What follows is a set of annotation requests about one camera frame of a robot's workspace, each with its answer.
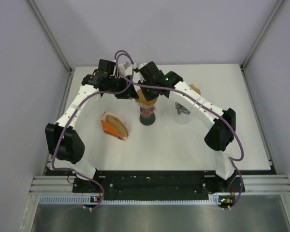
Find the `red lidded coffee carafe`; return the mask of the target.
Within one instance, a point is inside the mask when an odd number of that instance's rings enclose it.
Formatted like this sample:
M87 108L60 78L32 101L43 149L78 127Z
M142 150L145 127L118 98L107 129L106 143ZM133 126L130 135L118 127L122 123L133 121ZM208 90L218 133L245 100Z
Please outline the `red lidded coffee carafe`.
M150 126L150 125L154 124L154 122L156 120L156 116L154 113L151 113L148 115L140 113L139 120L140 120L141 124L143 124L145 126Z

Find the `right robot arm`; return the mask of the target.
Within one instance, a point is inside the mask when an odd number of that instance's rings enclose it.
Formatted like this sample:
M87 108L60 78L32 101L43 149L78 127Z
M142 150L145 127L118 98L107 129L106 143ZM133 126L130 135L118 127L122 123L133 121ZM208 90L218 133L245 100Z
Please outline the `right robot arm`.
M223 110L214 106L192 89L184 79L173 71L164 74L154 62L143 63L138 67L139 84L146 85L141 90L147 100L159 95L174 100L195 115L207 129L204 138L207 146L214 151L216 163L216 186L228 191L234 184L235 168L232 166L232 142L236 129L236 113L233 109Z

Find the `dark grey plastic dripper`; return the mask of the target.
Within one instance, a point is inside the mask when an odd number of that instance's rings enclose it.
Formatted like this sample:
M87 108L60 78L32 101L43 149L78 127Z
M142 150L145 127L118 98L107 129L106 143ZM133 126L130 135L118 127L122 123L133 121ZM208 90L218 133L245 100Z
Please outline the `dark grey plastic dripper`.
M181 114L189 115L190 114L190 111L178 102L175 102L175 108L177 110L178 115L181 115Z

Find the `clear plastic dripper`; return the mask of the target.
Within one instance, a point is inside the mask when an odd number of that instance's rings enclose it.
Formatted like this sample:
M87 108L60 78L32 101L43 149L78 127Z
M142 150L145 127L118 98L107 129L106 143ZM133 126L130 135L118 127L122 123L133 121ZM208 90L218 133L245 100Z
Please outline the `clear plastic dripper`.
M139 107L139 113L142 116L150 116L156 110L155 105L146 105L146 104L142 104L140 102L138 102L137 105Z

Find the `brown paper coffee filter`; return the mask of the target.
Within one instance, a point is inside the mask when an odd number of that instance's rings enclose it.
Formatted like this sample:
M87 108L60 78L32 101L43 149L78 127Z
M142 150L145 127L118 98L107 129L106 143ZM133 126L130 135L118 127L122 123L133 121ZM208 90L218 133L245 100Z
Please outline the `brown paper coffee filter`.
M198 93L199 95L201 95L201 91L200 89L198 89L197 87L194 86L194 84L190 84L189 87L195 91L196 93Z

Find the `clear glass with brown band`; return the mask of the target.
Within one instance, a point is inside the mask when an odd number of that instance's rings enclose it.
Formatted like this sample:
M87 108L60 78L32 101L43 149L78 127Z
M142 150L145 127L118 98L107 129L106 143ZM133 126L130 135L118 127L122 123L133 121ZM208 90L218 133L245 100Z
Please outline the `clear glass with brown band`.
M189 114L181 113L180 115L178 113L175 114L175 121L180 125L185 125L189 123L190 116Z

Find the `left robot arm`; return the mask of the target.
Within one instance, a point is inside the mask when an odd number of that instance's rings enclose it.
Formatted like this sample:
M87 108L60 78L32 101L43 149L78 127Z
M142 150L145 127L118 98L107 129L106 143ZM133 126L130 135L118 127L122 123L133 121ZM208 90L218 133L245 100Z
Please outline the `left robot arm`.
M92 74L86 75L80 88L65 113L45 127L49 154L52 155L52 170L72 171L81 179L88 191L96 191L100 180L95 177L96 168L85 157L85 144L79 135L88 113L104 94L119 99L137 97L134 86L129 83L132 75L126 75L127 62L101 59Z

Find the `orange coffee filter box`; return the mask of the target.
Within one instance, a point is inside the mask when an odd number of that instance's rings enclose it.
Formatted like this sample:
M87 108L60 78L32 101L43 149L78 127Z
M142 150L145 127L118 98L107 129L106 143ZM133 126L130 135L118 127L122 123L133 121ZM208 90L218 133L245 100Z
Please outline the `orange coffee filter box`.
M118 133L118 131L113 127L111 126L109 123L106 122L106 116L107 115L112 115L112 116L115 116L117 117L120 121L122 121L124 123L124 120L122 118L120 118L119 116L113 114L113 113L110 113L110 112L107 112L105 111L102 116L101 116L101 125L102 125L102 129L104 131L104 133L108 134L108 135L111 135L113 137L116 137L120 140L123 140L125 141L128 137L123 137L122 135L120 135Z

